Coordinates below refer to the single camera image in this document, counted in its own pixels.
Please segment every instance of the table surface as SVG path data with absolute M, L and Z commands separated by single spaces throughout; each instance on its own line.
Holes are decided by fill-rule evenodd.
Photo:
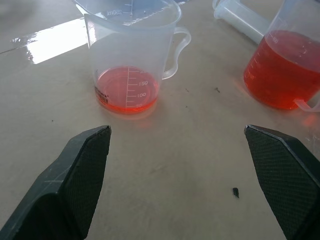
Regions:
M 31 3 L 18 20 L 0 25 L 3 52 L 8 39 L 82 16 L 71 1 Z M 281 1 L 248 4 L 272 19 Z M 244 128 L 292 135 L 319 158 L 319 115 L 255 101 L 242 74 L 257 45 L 215 20 L 212 0 L 181 9 L 178 25 L 189 29 L 192 42 L 176 75 L 163 81 L 156 108 L 130 119 L 97 103 L 87 45 L 39 64 L 22 62 L 19 49 L 0 54 L 0 227 L 70 138 L 110 125 L 88 240 L 285 240 L 260 189 Z

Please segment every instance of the orange liquid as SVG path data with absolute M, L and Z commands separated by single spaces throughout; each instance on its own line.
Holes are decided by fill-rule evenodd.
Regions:
M 259 101 L 295 109 L 294 99 L 309 101 L 320 90 L 320 43 L 278 30 L 263 38 L 244 71 L 244 82 Z
M 136 67 L 121 66 L 108 69 L 100 75 L 95 93 L 109 110 L 135 114 L 156 102 L 158 83 L 150 73 Z

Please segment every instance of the measuring jug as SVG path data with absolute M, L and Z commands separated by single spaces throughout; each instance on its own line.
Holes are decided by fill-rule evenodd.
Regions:
M 243 12 L 238 1 L 220 4 L 228 9 L 238 5 L 236 15 Z M 248 22 L 246 31 L 265 23 L 256 13 L 252 16 L 255 24 Z M 320 101 L 312 108 L 307 104 L 320 91 L 319 0 L 284 1 L 244 71 L 244 82 L 256 99 L 272 107 L 320 112 Z
M 157 100 L 163 79 L 178 70 L 178 57 L 191 41 L 176 27 L 181 9 L 173 0 L 88 0 L 85 9 L 88 45 L 98 100 L 109 110 L 134 114 Z M 174 34 L 173 67 L 165 71 Z

